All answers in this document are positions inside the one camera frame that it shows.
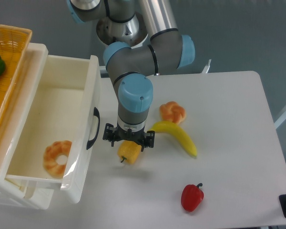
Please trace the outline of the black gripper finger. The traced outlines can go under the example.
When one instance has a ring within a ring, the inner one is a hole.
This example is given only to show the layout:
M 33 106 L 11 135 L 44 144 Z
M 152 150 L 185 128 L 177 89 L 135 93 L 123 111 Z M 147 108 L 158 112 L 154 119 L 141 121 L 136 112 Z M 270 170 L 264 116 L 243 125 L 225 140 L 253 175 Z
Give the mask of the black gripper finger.
M 114 146 L 116 141 L 116 127 L 110 123 L 106 123 L 102 139 L 111 143 Z
M 155 138 L 155 131 L 150 130 L 147 132 L 143 132 L 141 138 L 141 151 L 143 152 L 145 148 L 153 148 L 154 147 L 154 138 Z

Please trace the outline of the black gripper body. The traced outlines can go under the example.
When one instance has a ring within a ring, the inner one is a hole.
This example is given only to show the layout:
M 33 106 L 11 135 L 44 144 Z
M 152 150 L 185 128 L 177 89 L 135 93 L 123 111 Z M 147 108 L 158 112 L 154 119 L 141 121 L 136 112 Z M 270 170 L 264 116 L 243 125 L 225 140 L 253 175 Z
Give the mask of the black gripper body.
M 124 130 L 119 125 L 117 125 L 117 129 L 114 131 L 114 141 L 121 141 L 121 140 L 132 141 L 138 145 L 143 145 L 144 129 L 134 132 L 130 128 Z

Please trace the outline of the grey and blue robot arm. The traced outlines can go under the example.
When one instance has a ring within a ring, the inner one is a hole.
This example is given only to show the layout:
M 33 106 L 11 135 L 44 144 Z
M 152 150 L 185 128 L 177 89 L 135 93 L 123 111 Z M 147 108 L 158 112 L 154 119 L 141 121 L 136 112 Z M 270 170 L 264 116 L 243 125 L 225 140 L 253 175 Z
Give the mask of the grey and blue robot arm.
M 133 0 L 67 1 L 77 23 L 105 19 L 107 31 L 125 26 L 123 34 L 113 36 L 103 53 L 118 100 L 117 125 L 107 124 L 103 139 L 111 144 L 128 140 L 151 148 L 154 131 L 145 131 L 153 100 L 149 76 L 190 65 L 195 59 L 195 47 L 190 36 L 180 34 L 169 1 L 142 0 L 139 4 L 150 44 L 132 48 L 130 39 L 140 31 Z

